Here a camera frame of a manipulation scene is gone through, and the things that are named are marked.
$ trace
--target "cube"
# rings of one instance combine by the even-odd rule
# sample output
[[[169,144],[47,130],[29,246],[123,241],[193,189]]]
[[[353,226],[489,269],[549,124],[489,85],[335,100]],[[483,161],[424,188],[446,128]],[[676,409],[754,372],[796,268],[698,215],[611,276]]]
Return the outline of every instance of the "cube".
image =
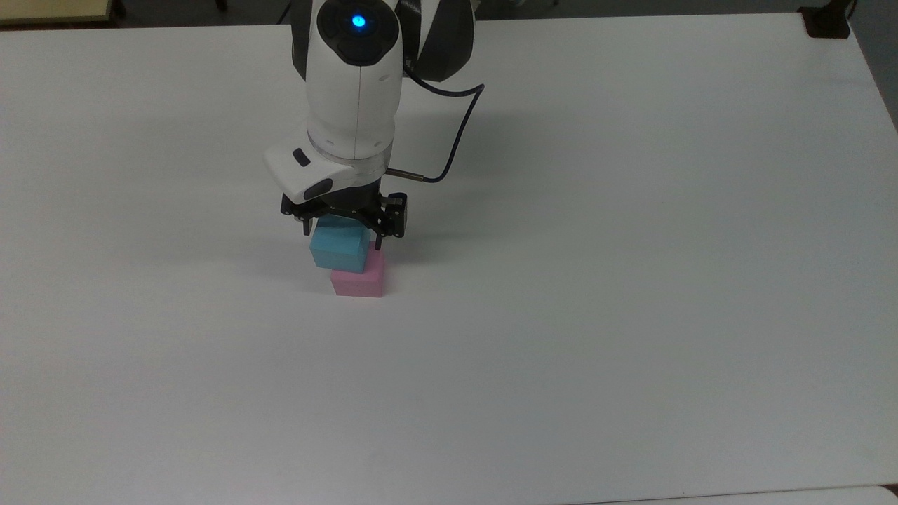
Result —
[[[333,215],[318,218],[309,249],[315,265],[355,273],[365,271],[371,233],[355,219]]]
[[[383,266],[383,252],[376,251],[374,242],[371,242],[368,245],[365,271],[353,273],[334,270],[330,273],[330,283],[334,285],[334,292],[341,297],[380,298],[383,296]]]

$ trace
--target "pink block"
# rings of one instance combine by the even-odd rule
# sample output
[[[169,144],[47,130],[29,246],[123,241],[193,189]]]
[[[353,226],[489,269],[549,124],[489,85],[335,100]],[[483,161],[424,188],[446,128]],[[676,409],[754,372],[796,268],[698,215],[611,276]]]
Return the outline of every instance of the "pink block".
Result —
[[[368,256],[365,258],[365,270],[362,273],[331,270],[330,283],[334,292],[341,297],[383,296],[383,252],[374,249],[374,242],[368,244]]]

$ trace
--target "foam block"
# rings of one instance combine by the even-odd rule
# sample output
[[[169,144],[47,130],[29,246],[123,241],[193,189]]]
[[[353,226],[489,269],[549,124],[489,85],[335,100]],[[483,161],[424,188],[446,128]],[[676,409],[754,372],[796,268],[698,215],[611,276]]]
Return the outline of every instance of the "foam block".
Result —
[[[362,273],[370,238],[368,228],[355,219],[328,214],[318,218],[309,249],[323,269]]]
[[[334,285],[334,292],[341,297],[380,298],[383,296],[383,266],[383,251],[376,251],[374,242],[371,242],[365,271],[334,270],[330,273],[330,283]]]

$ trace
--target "floor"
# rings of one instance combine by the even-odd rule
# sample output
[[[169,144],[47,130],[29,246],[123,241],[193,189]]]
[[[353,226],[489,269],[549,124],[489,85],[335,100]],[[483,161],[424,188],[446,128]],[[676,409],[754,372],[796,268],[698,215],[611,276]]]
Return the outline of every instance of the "floor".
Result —
[[[793,13],[802,5],[825,0],[480,0],[481,20],[610,17],[640,15]],[[122,0],[127,15],[115,16],[122,28],[274,24],[289,0],[227,0],[220,11],[216,0]],[[885,105],[898,125],[898,1],[858,0],[852,27],[876,79]]]

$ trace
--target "black joint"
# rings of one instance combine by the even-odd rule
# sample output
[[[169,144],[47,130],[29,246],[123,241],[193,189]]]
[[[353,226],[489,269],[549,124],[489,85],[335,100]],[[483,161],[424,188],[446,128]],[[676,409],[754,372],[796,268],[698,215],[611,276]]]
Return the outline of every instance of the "black joint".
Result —
[[[293,201],[286,195],[281,195],[281,214],[285,216],[293,215]]]

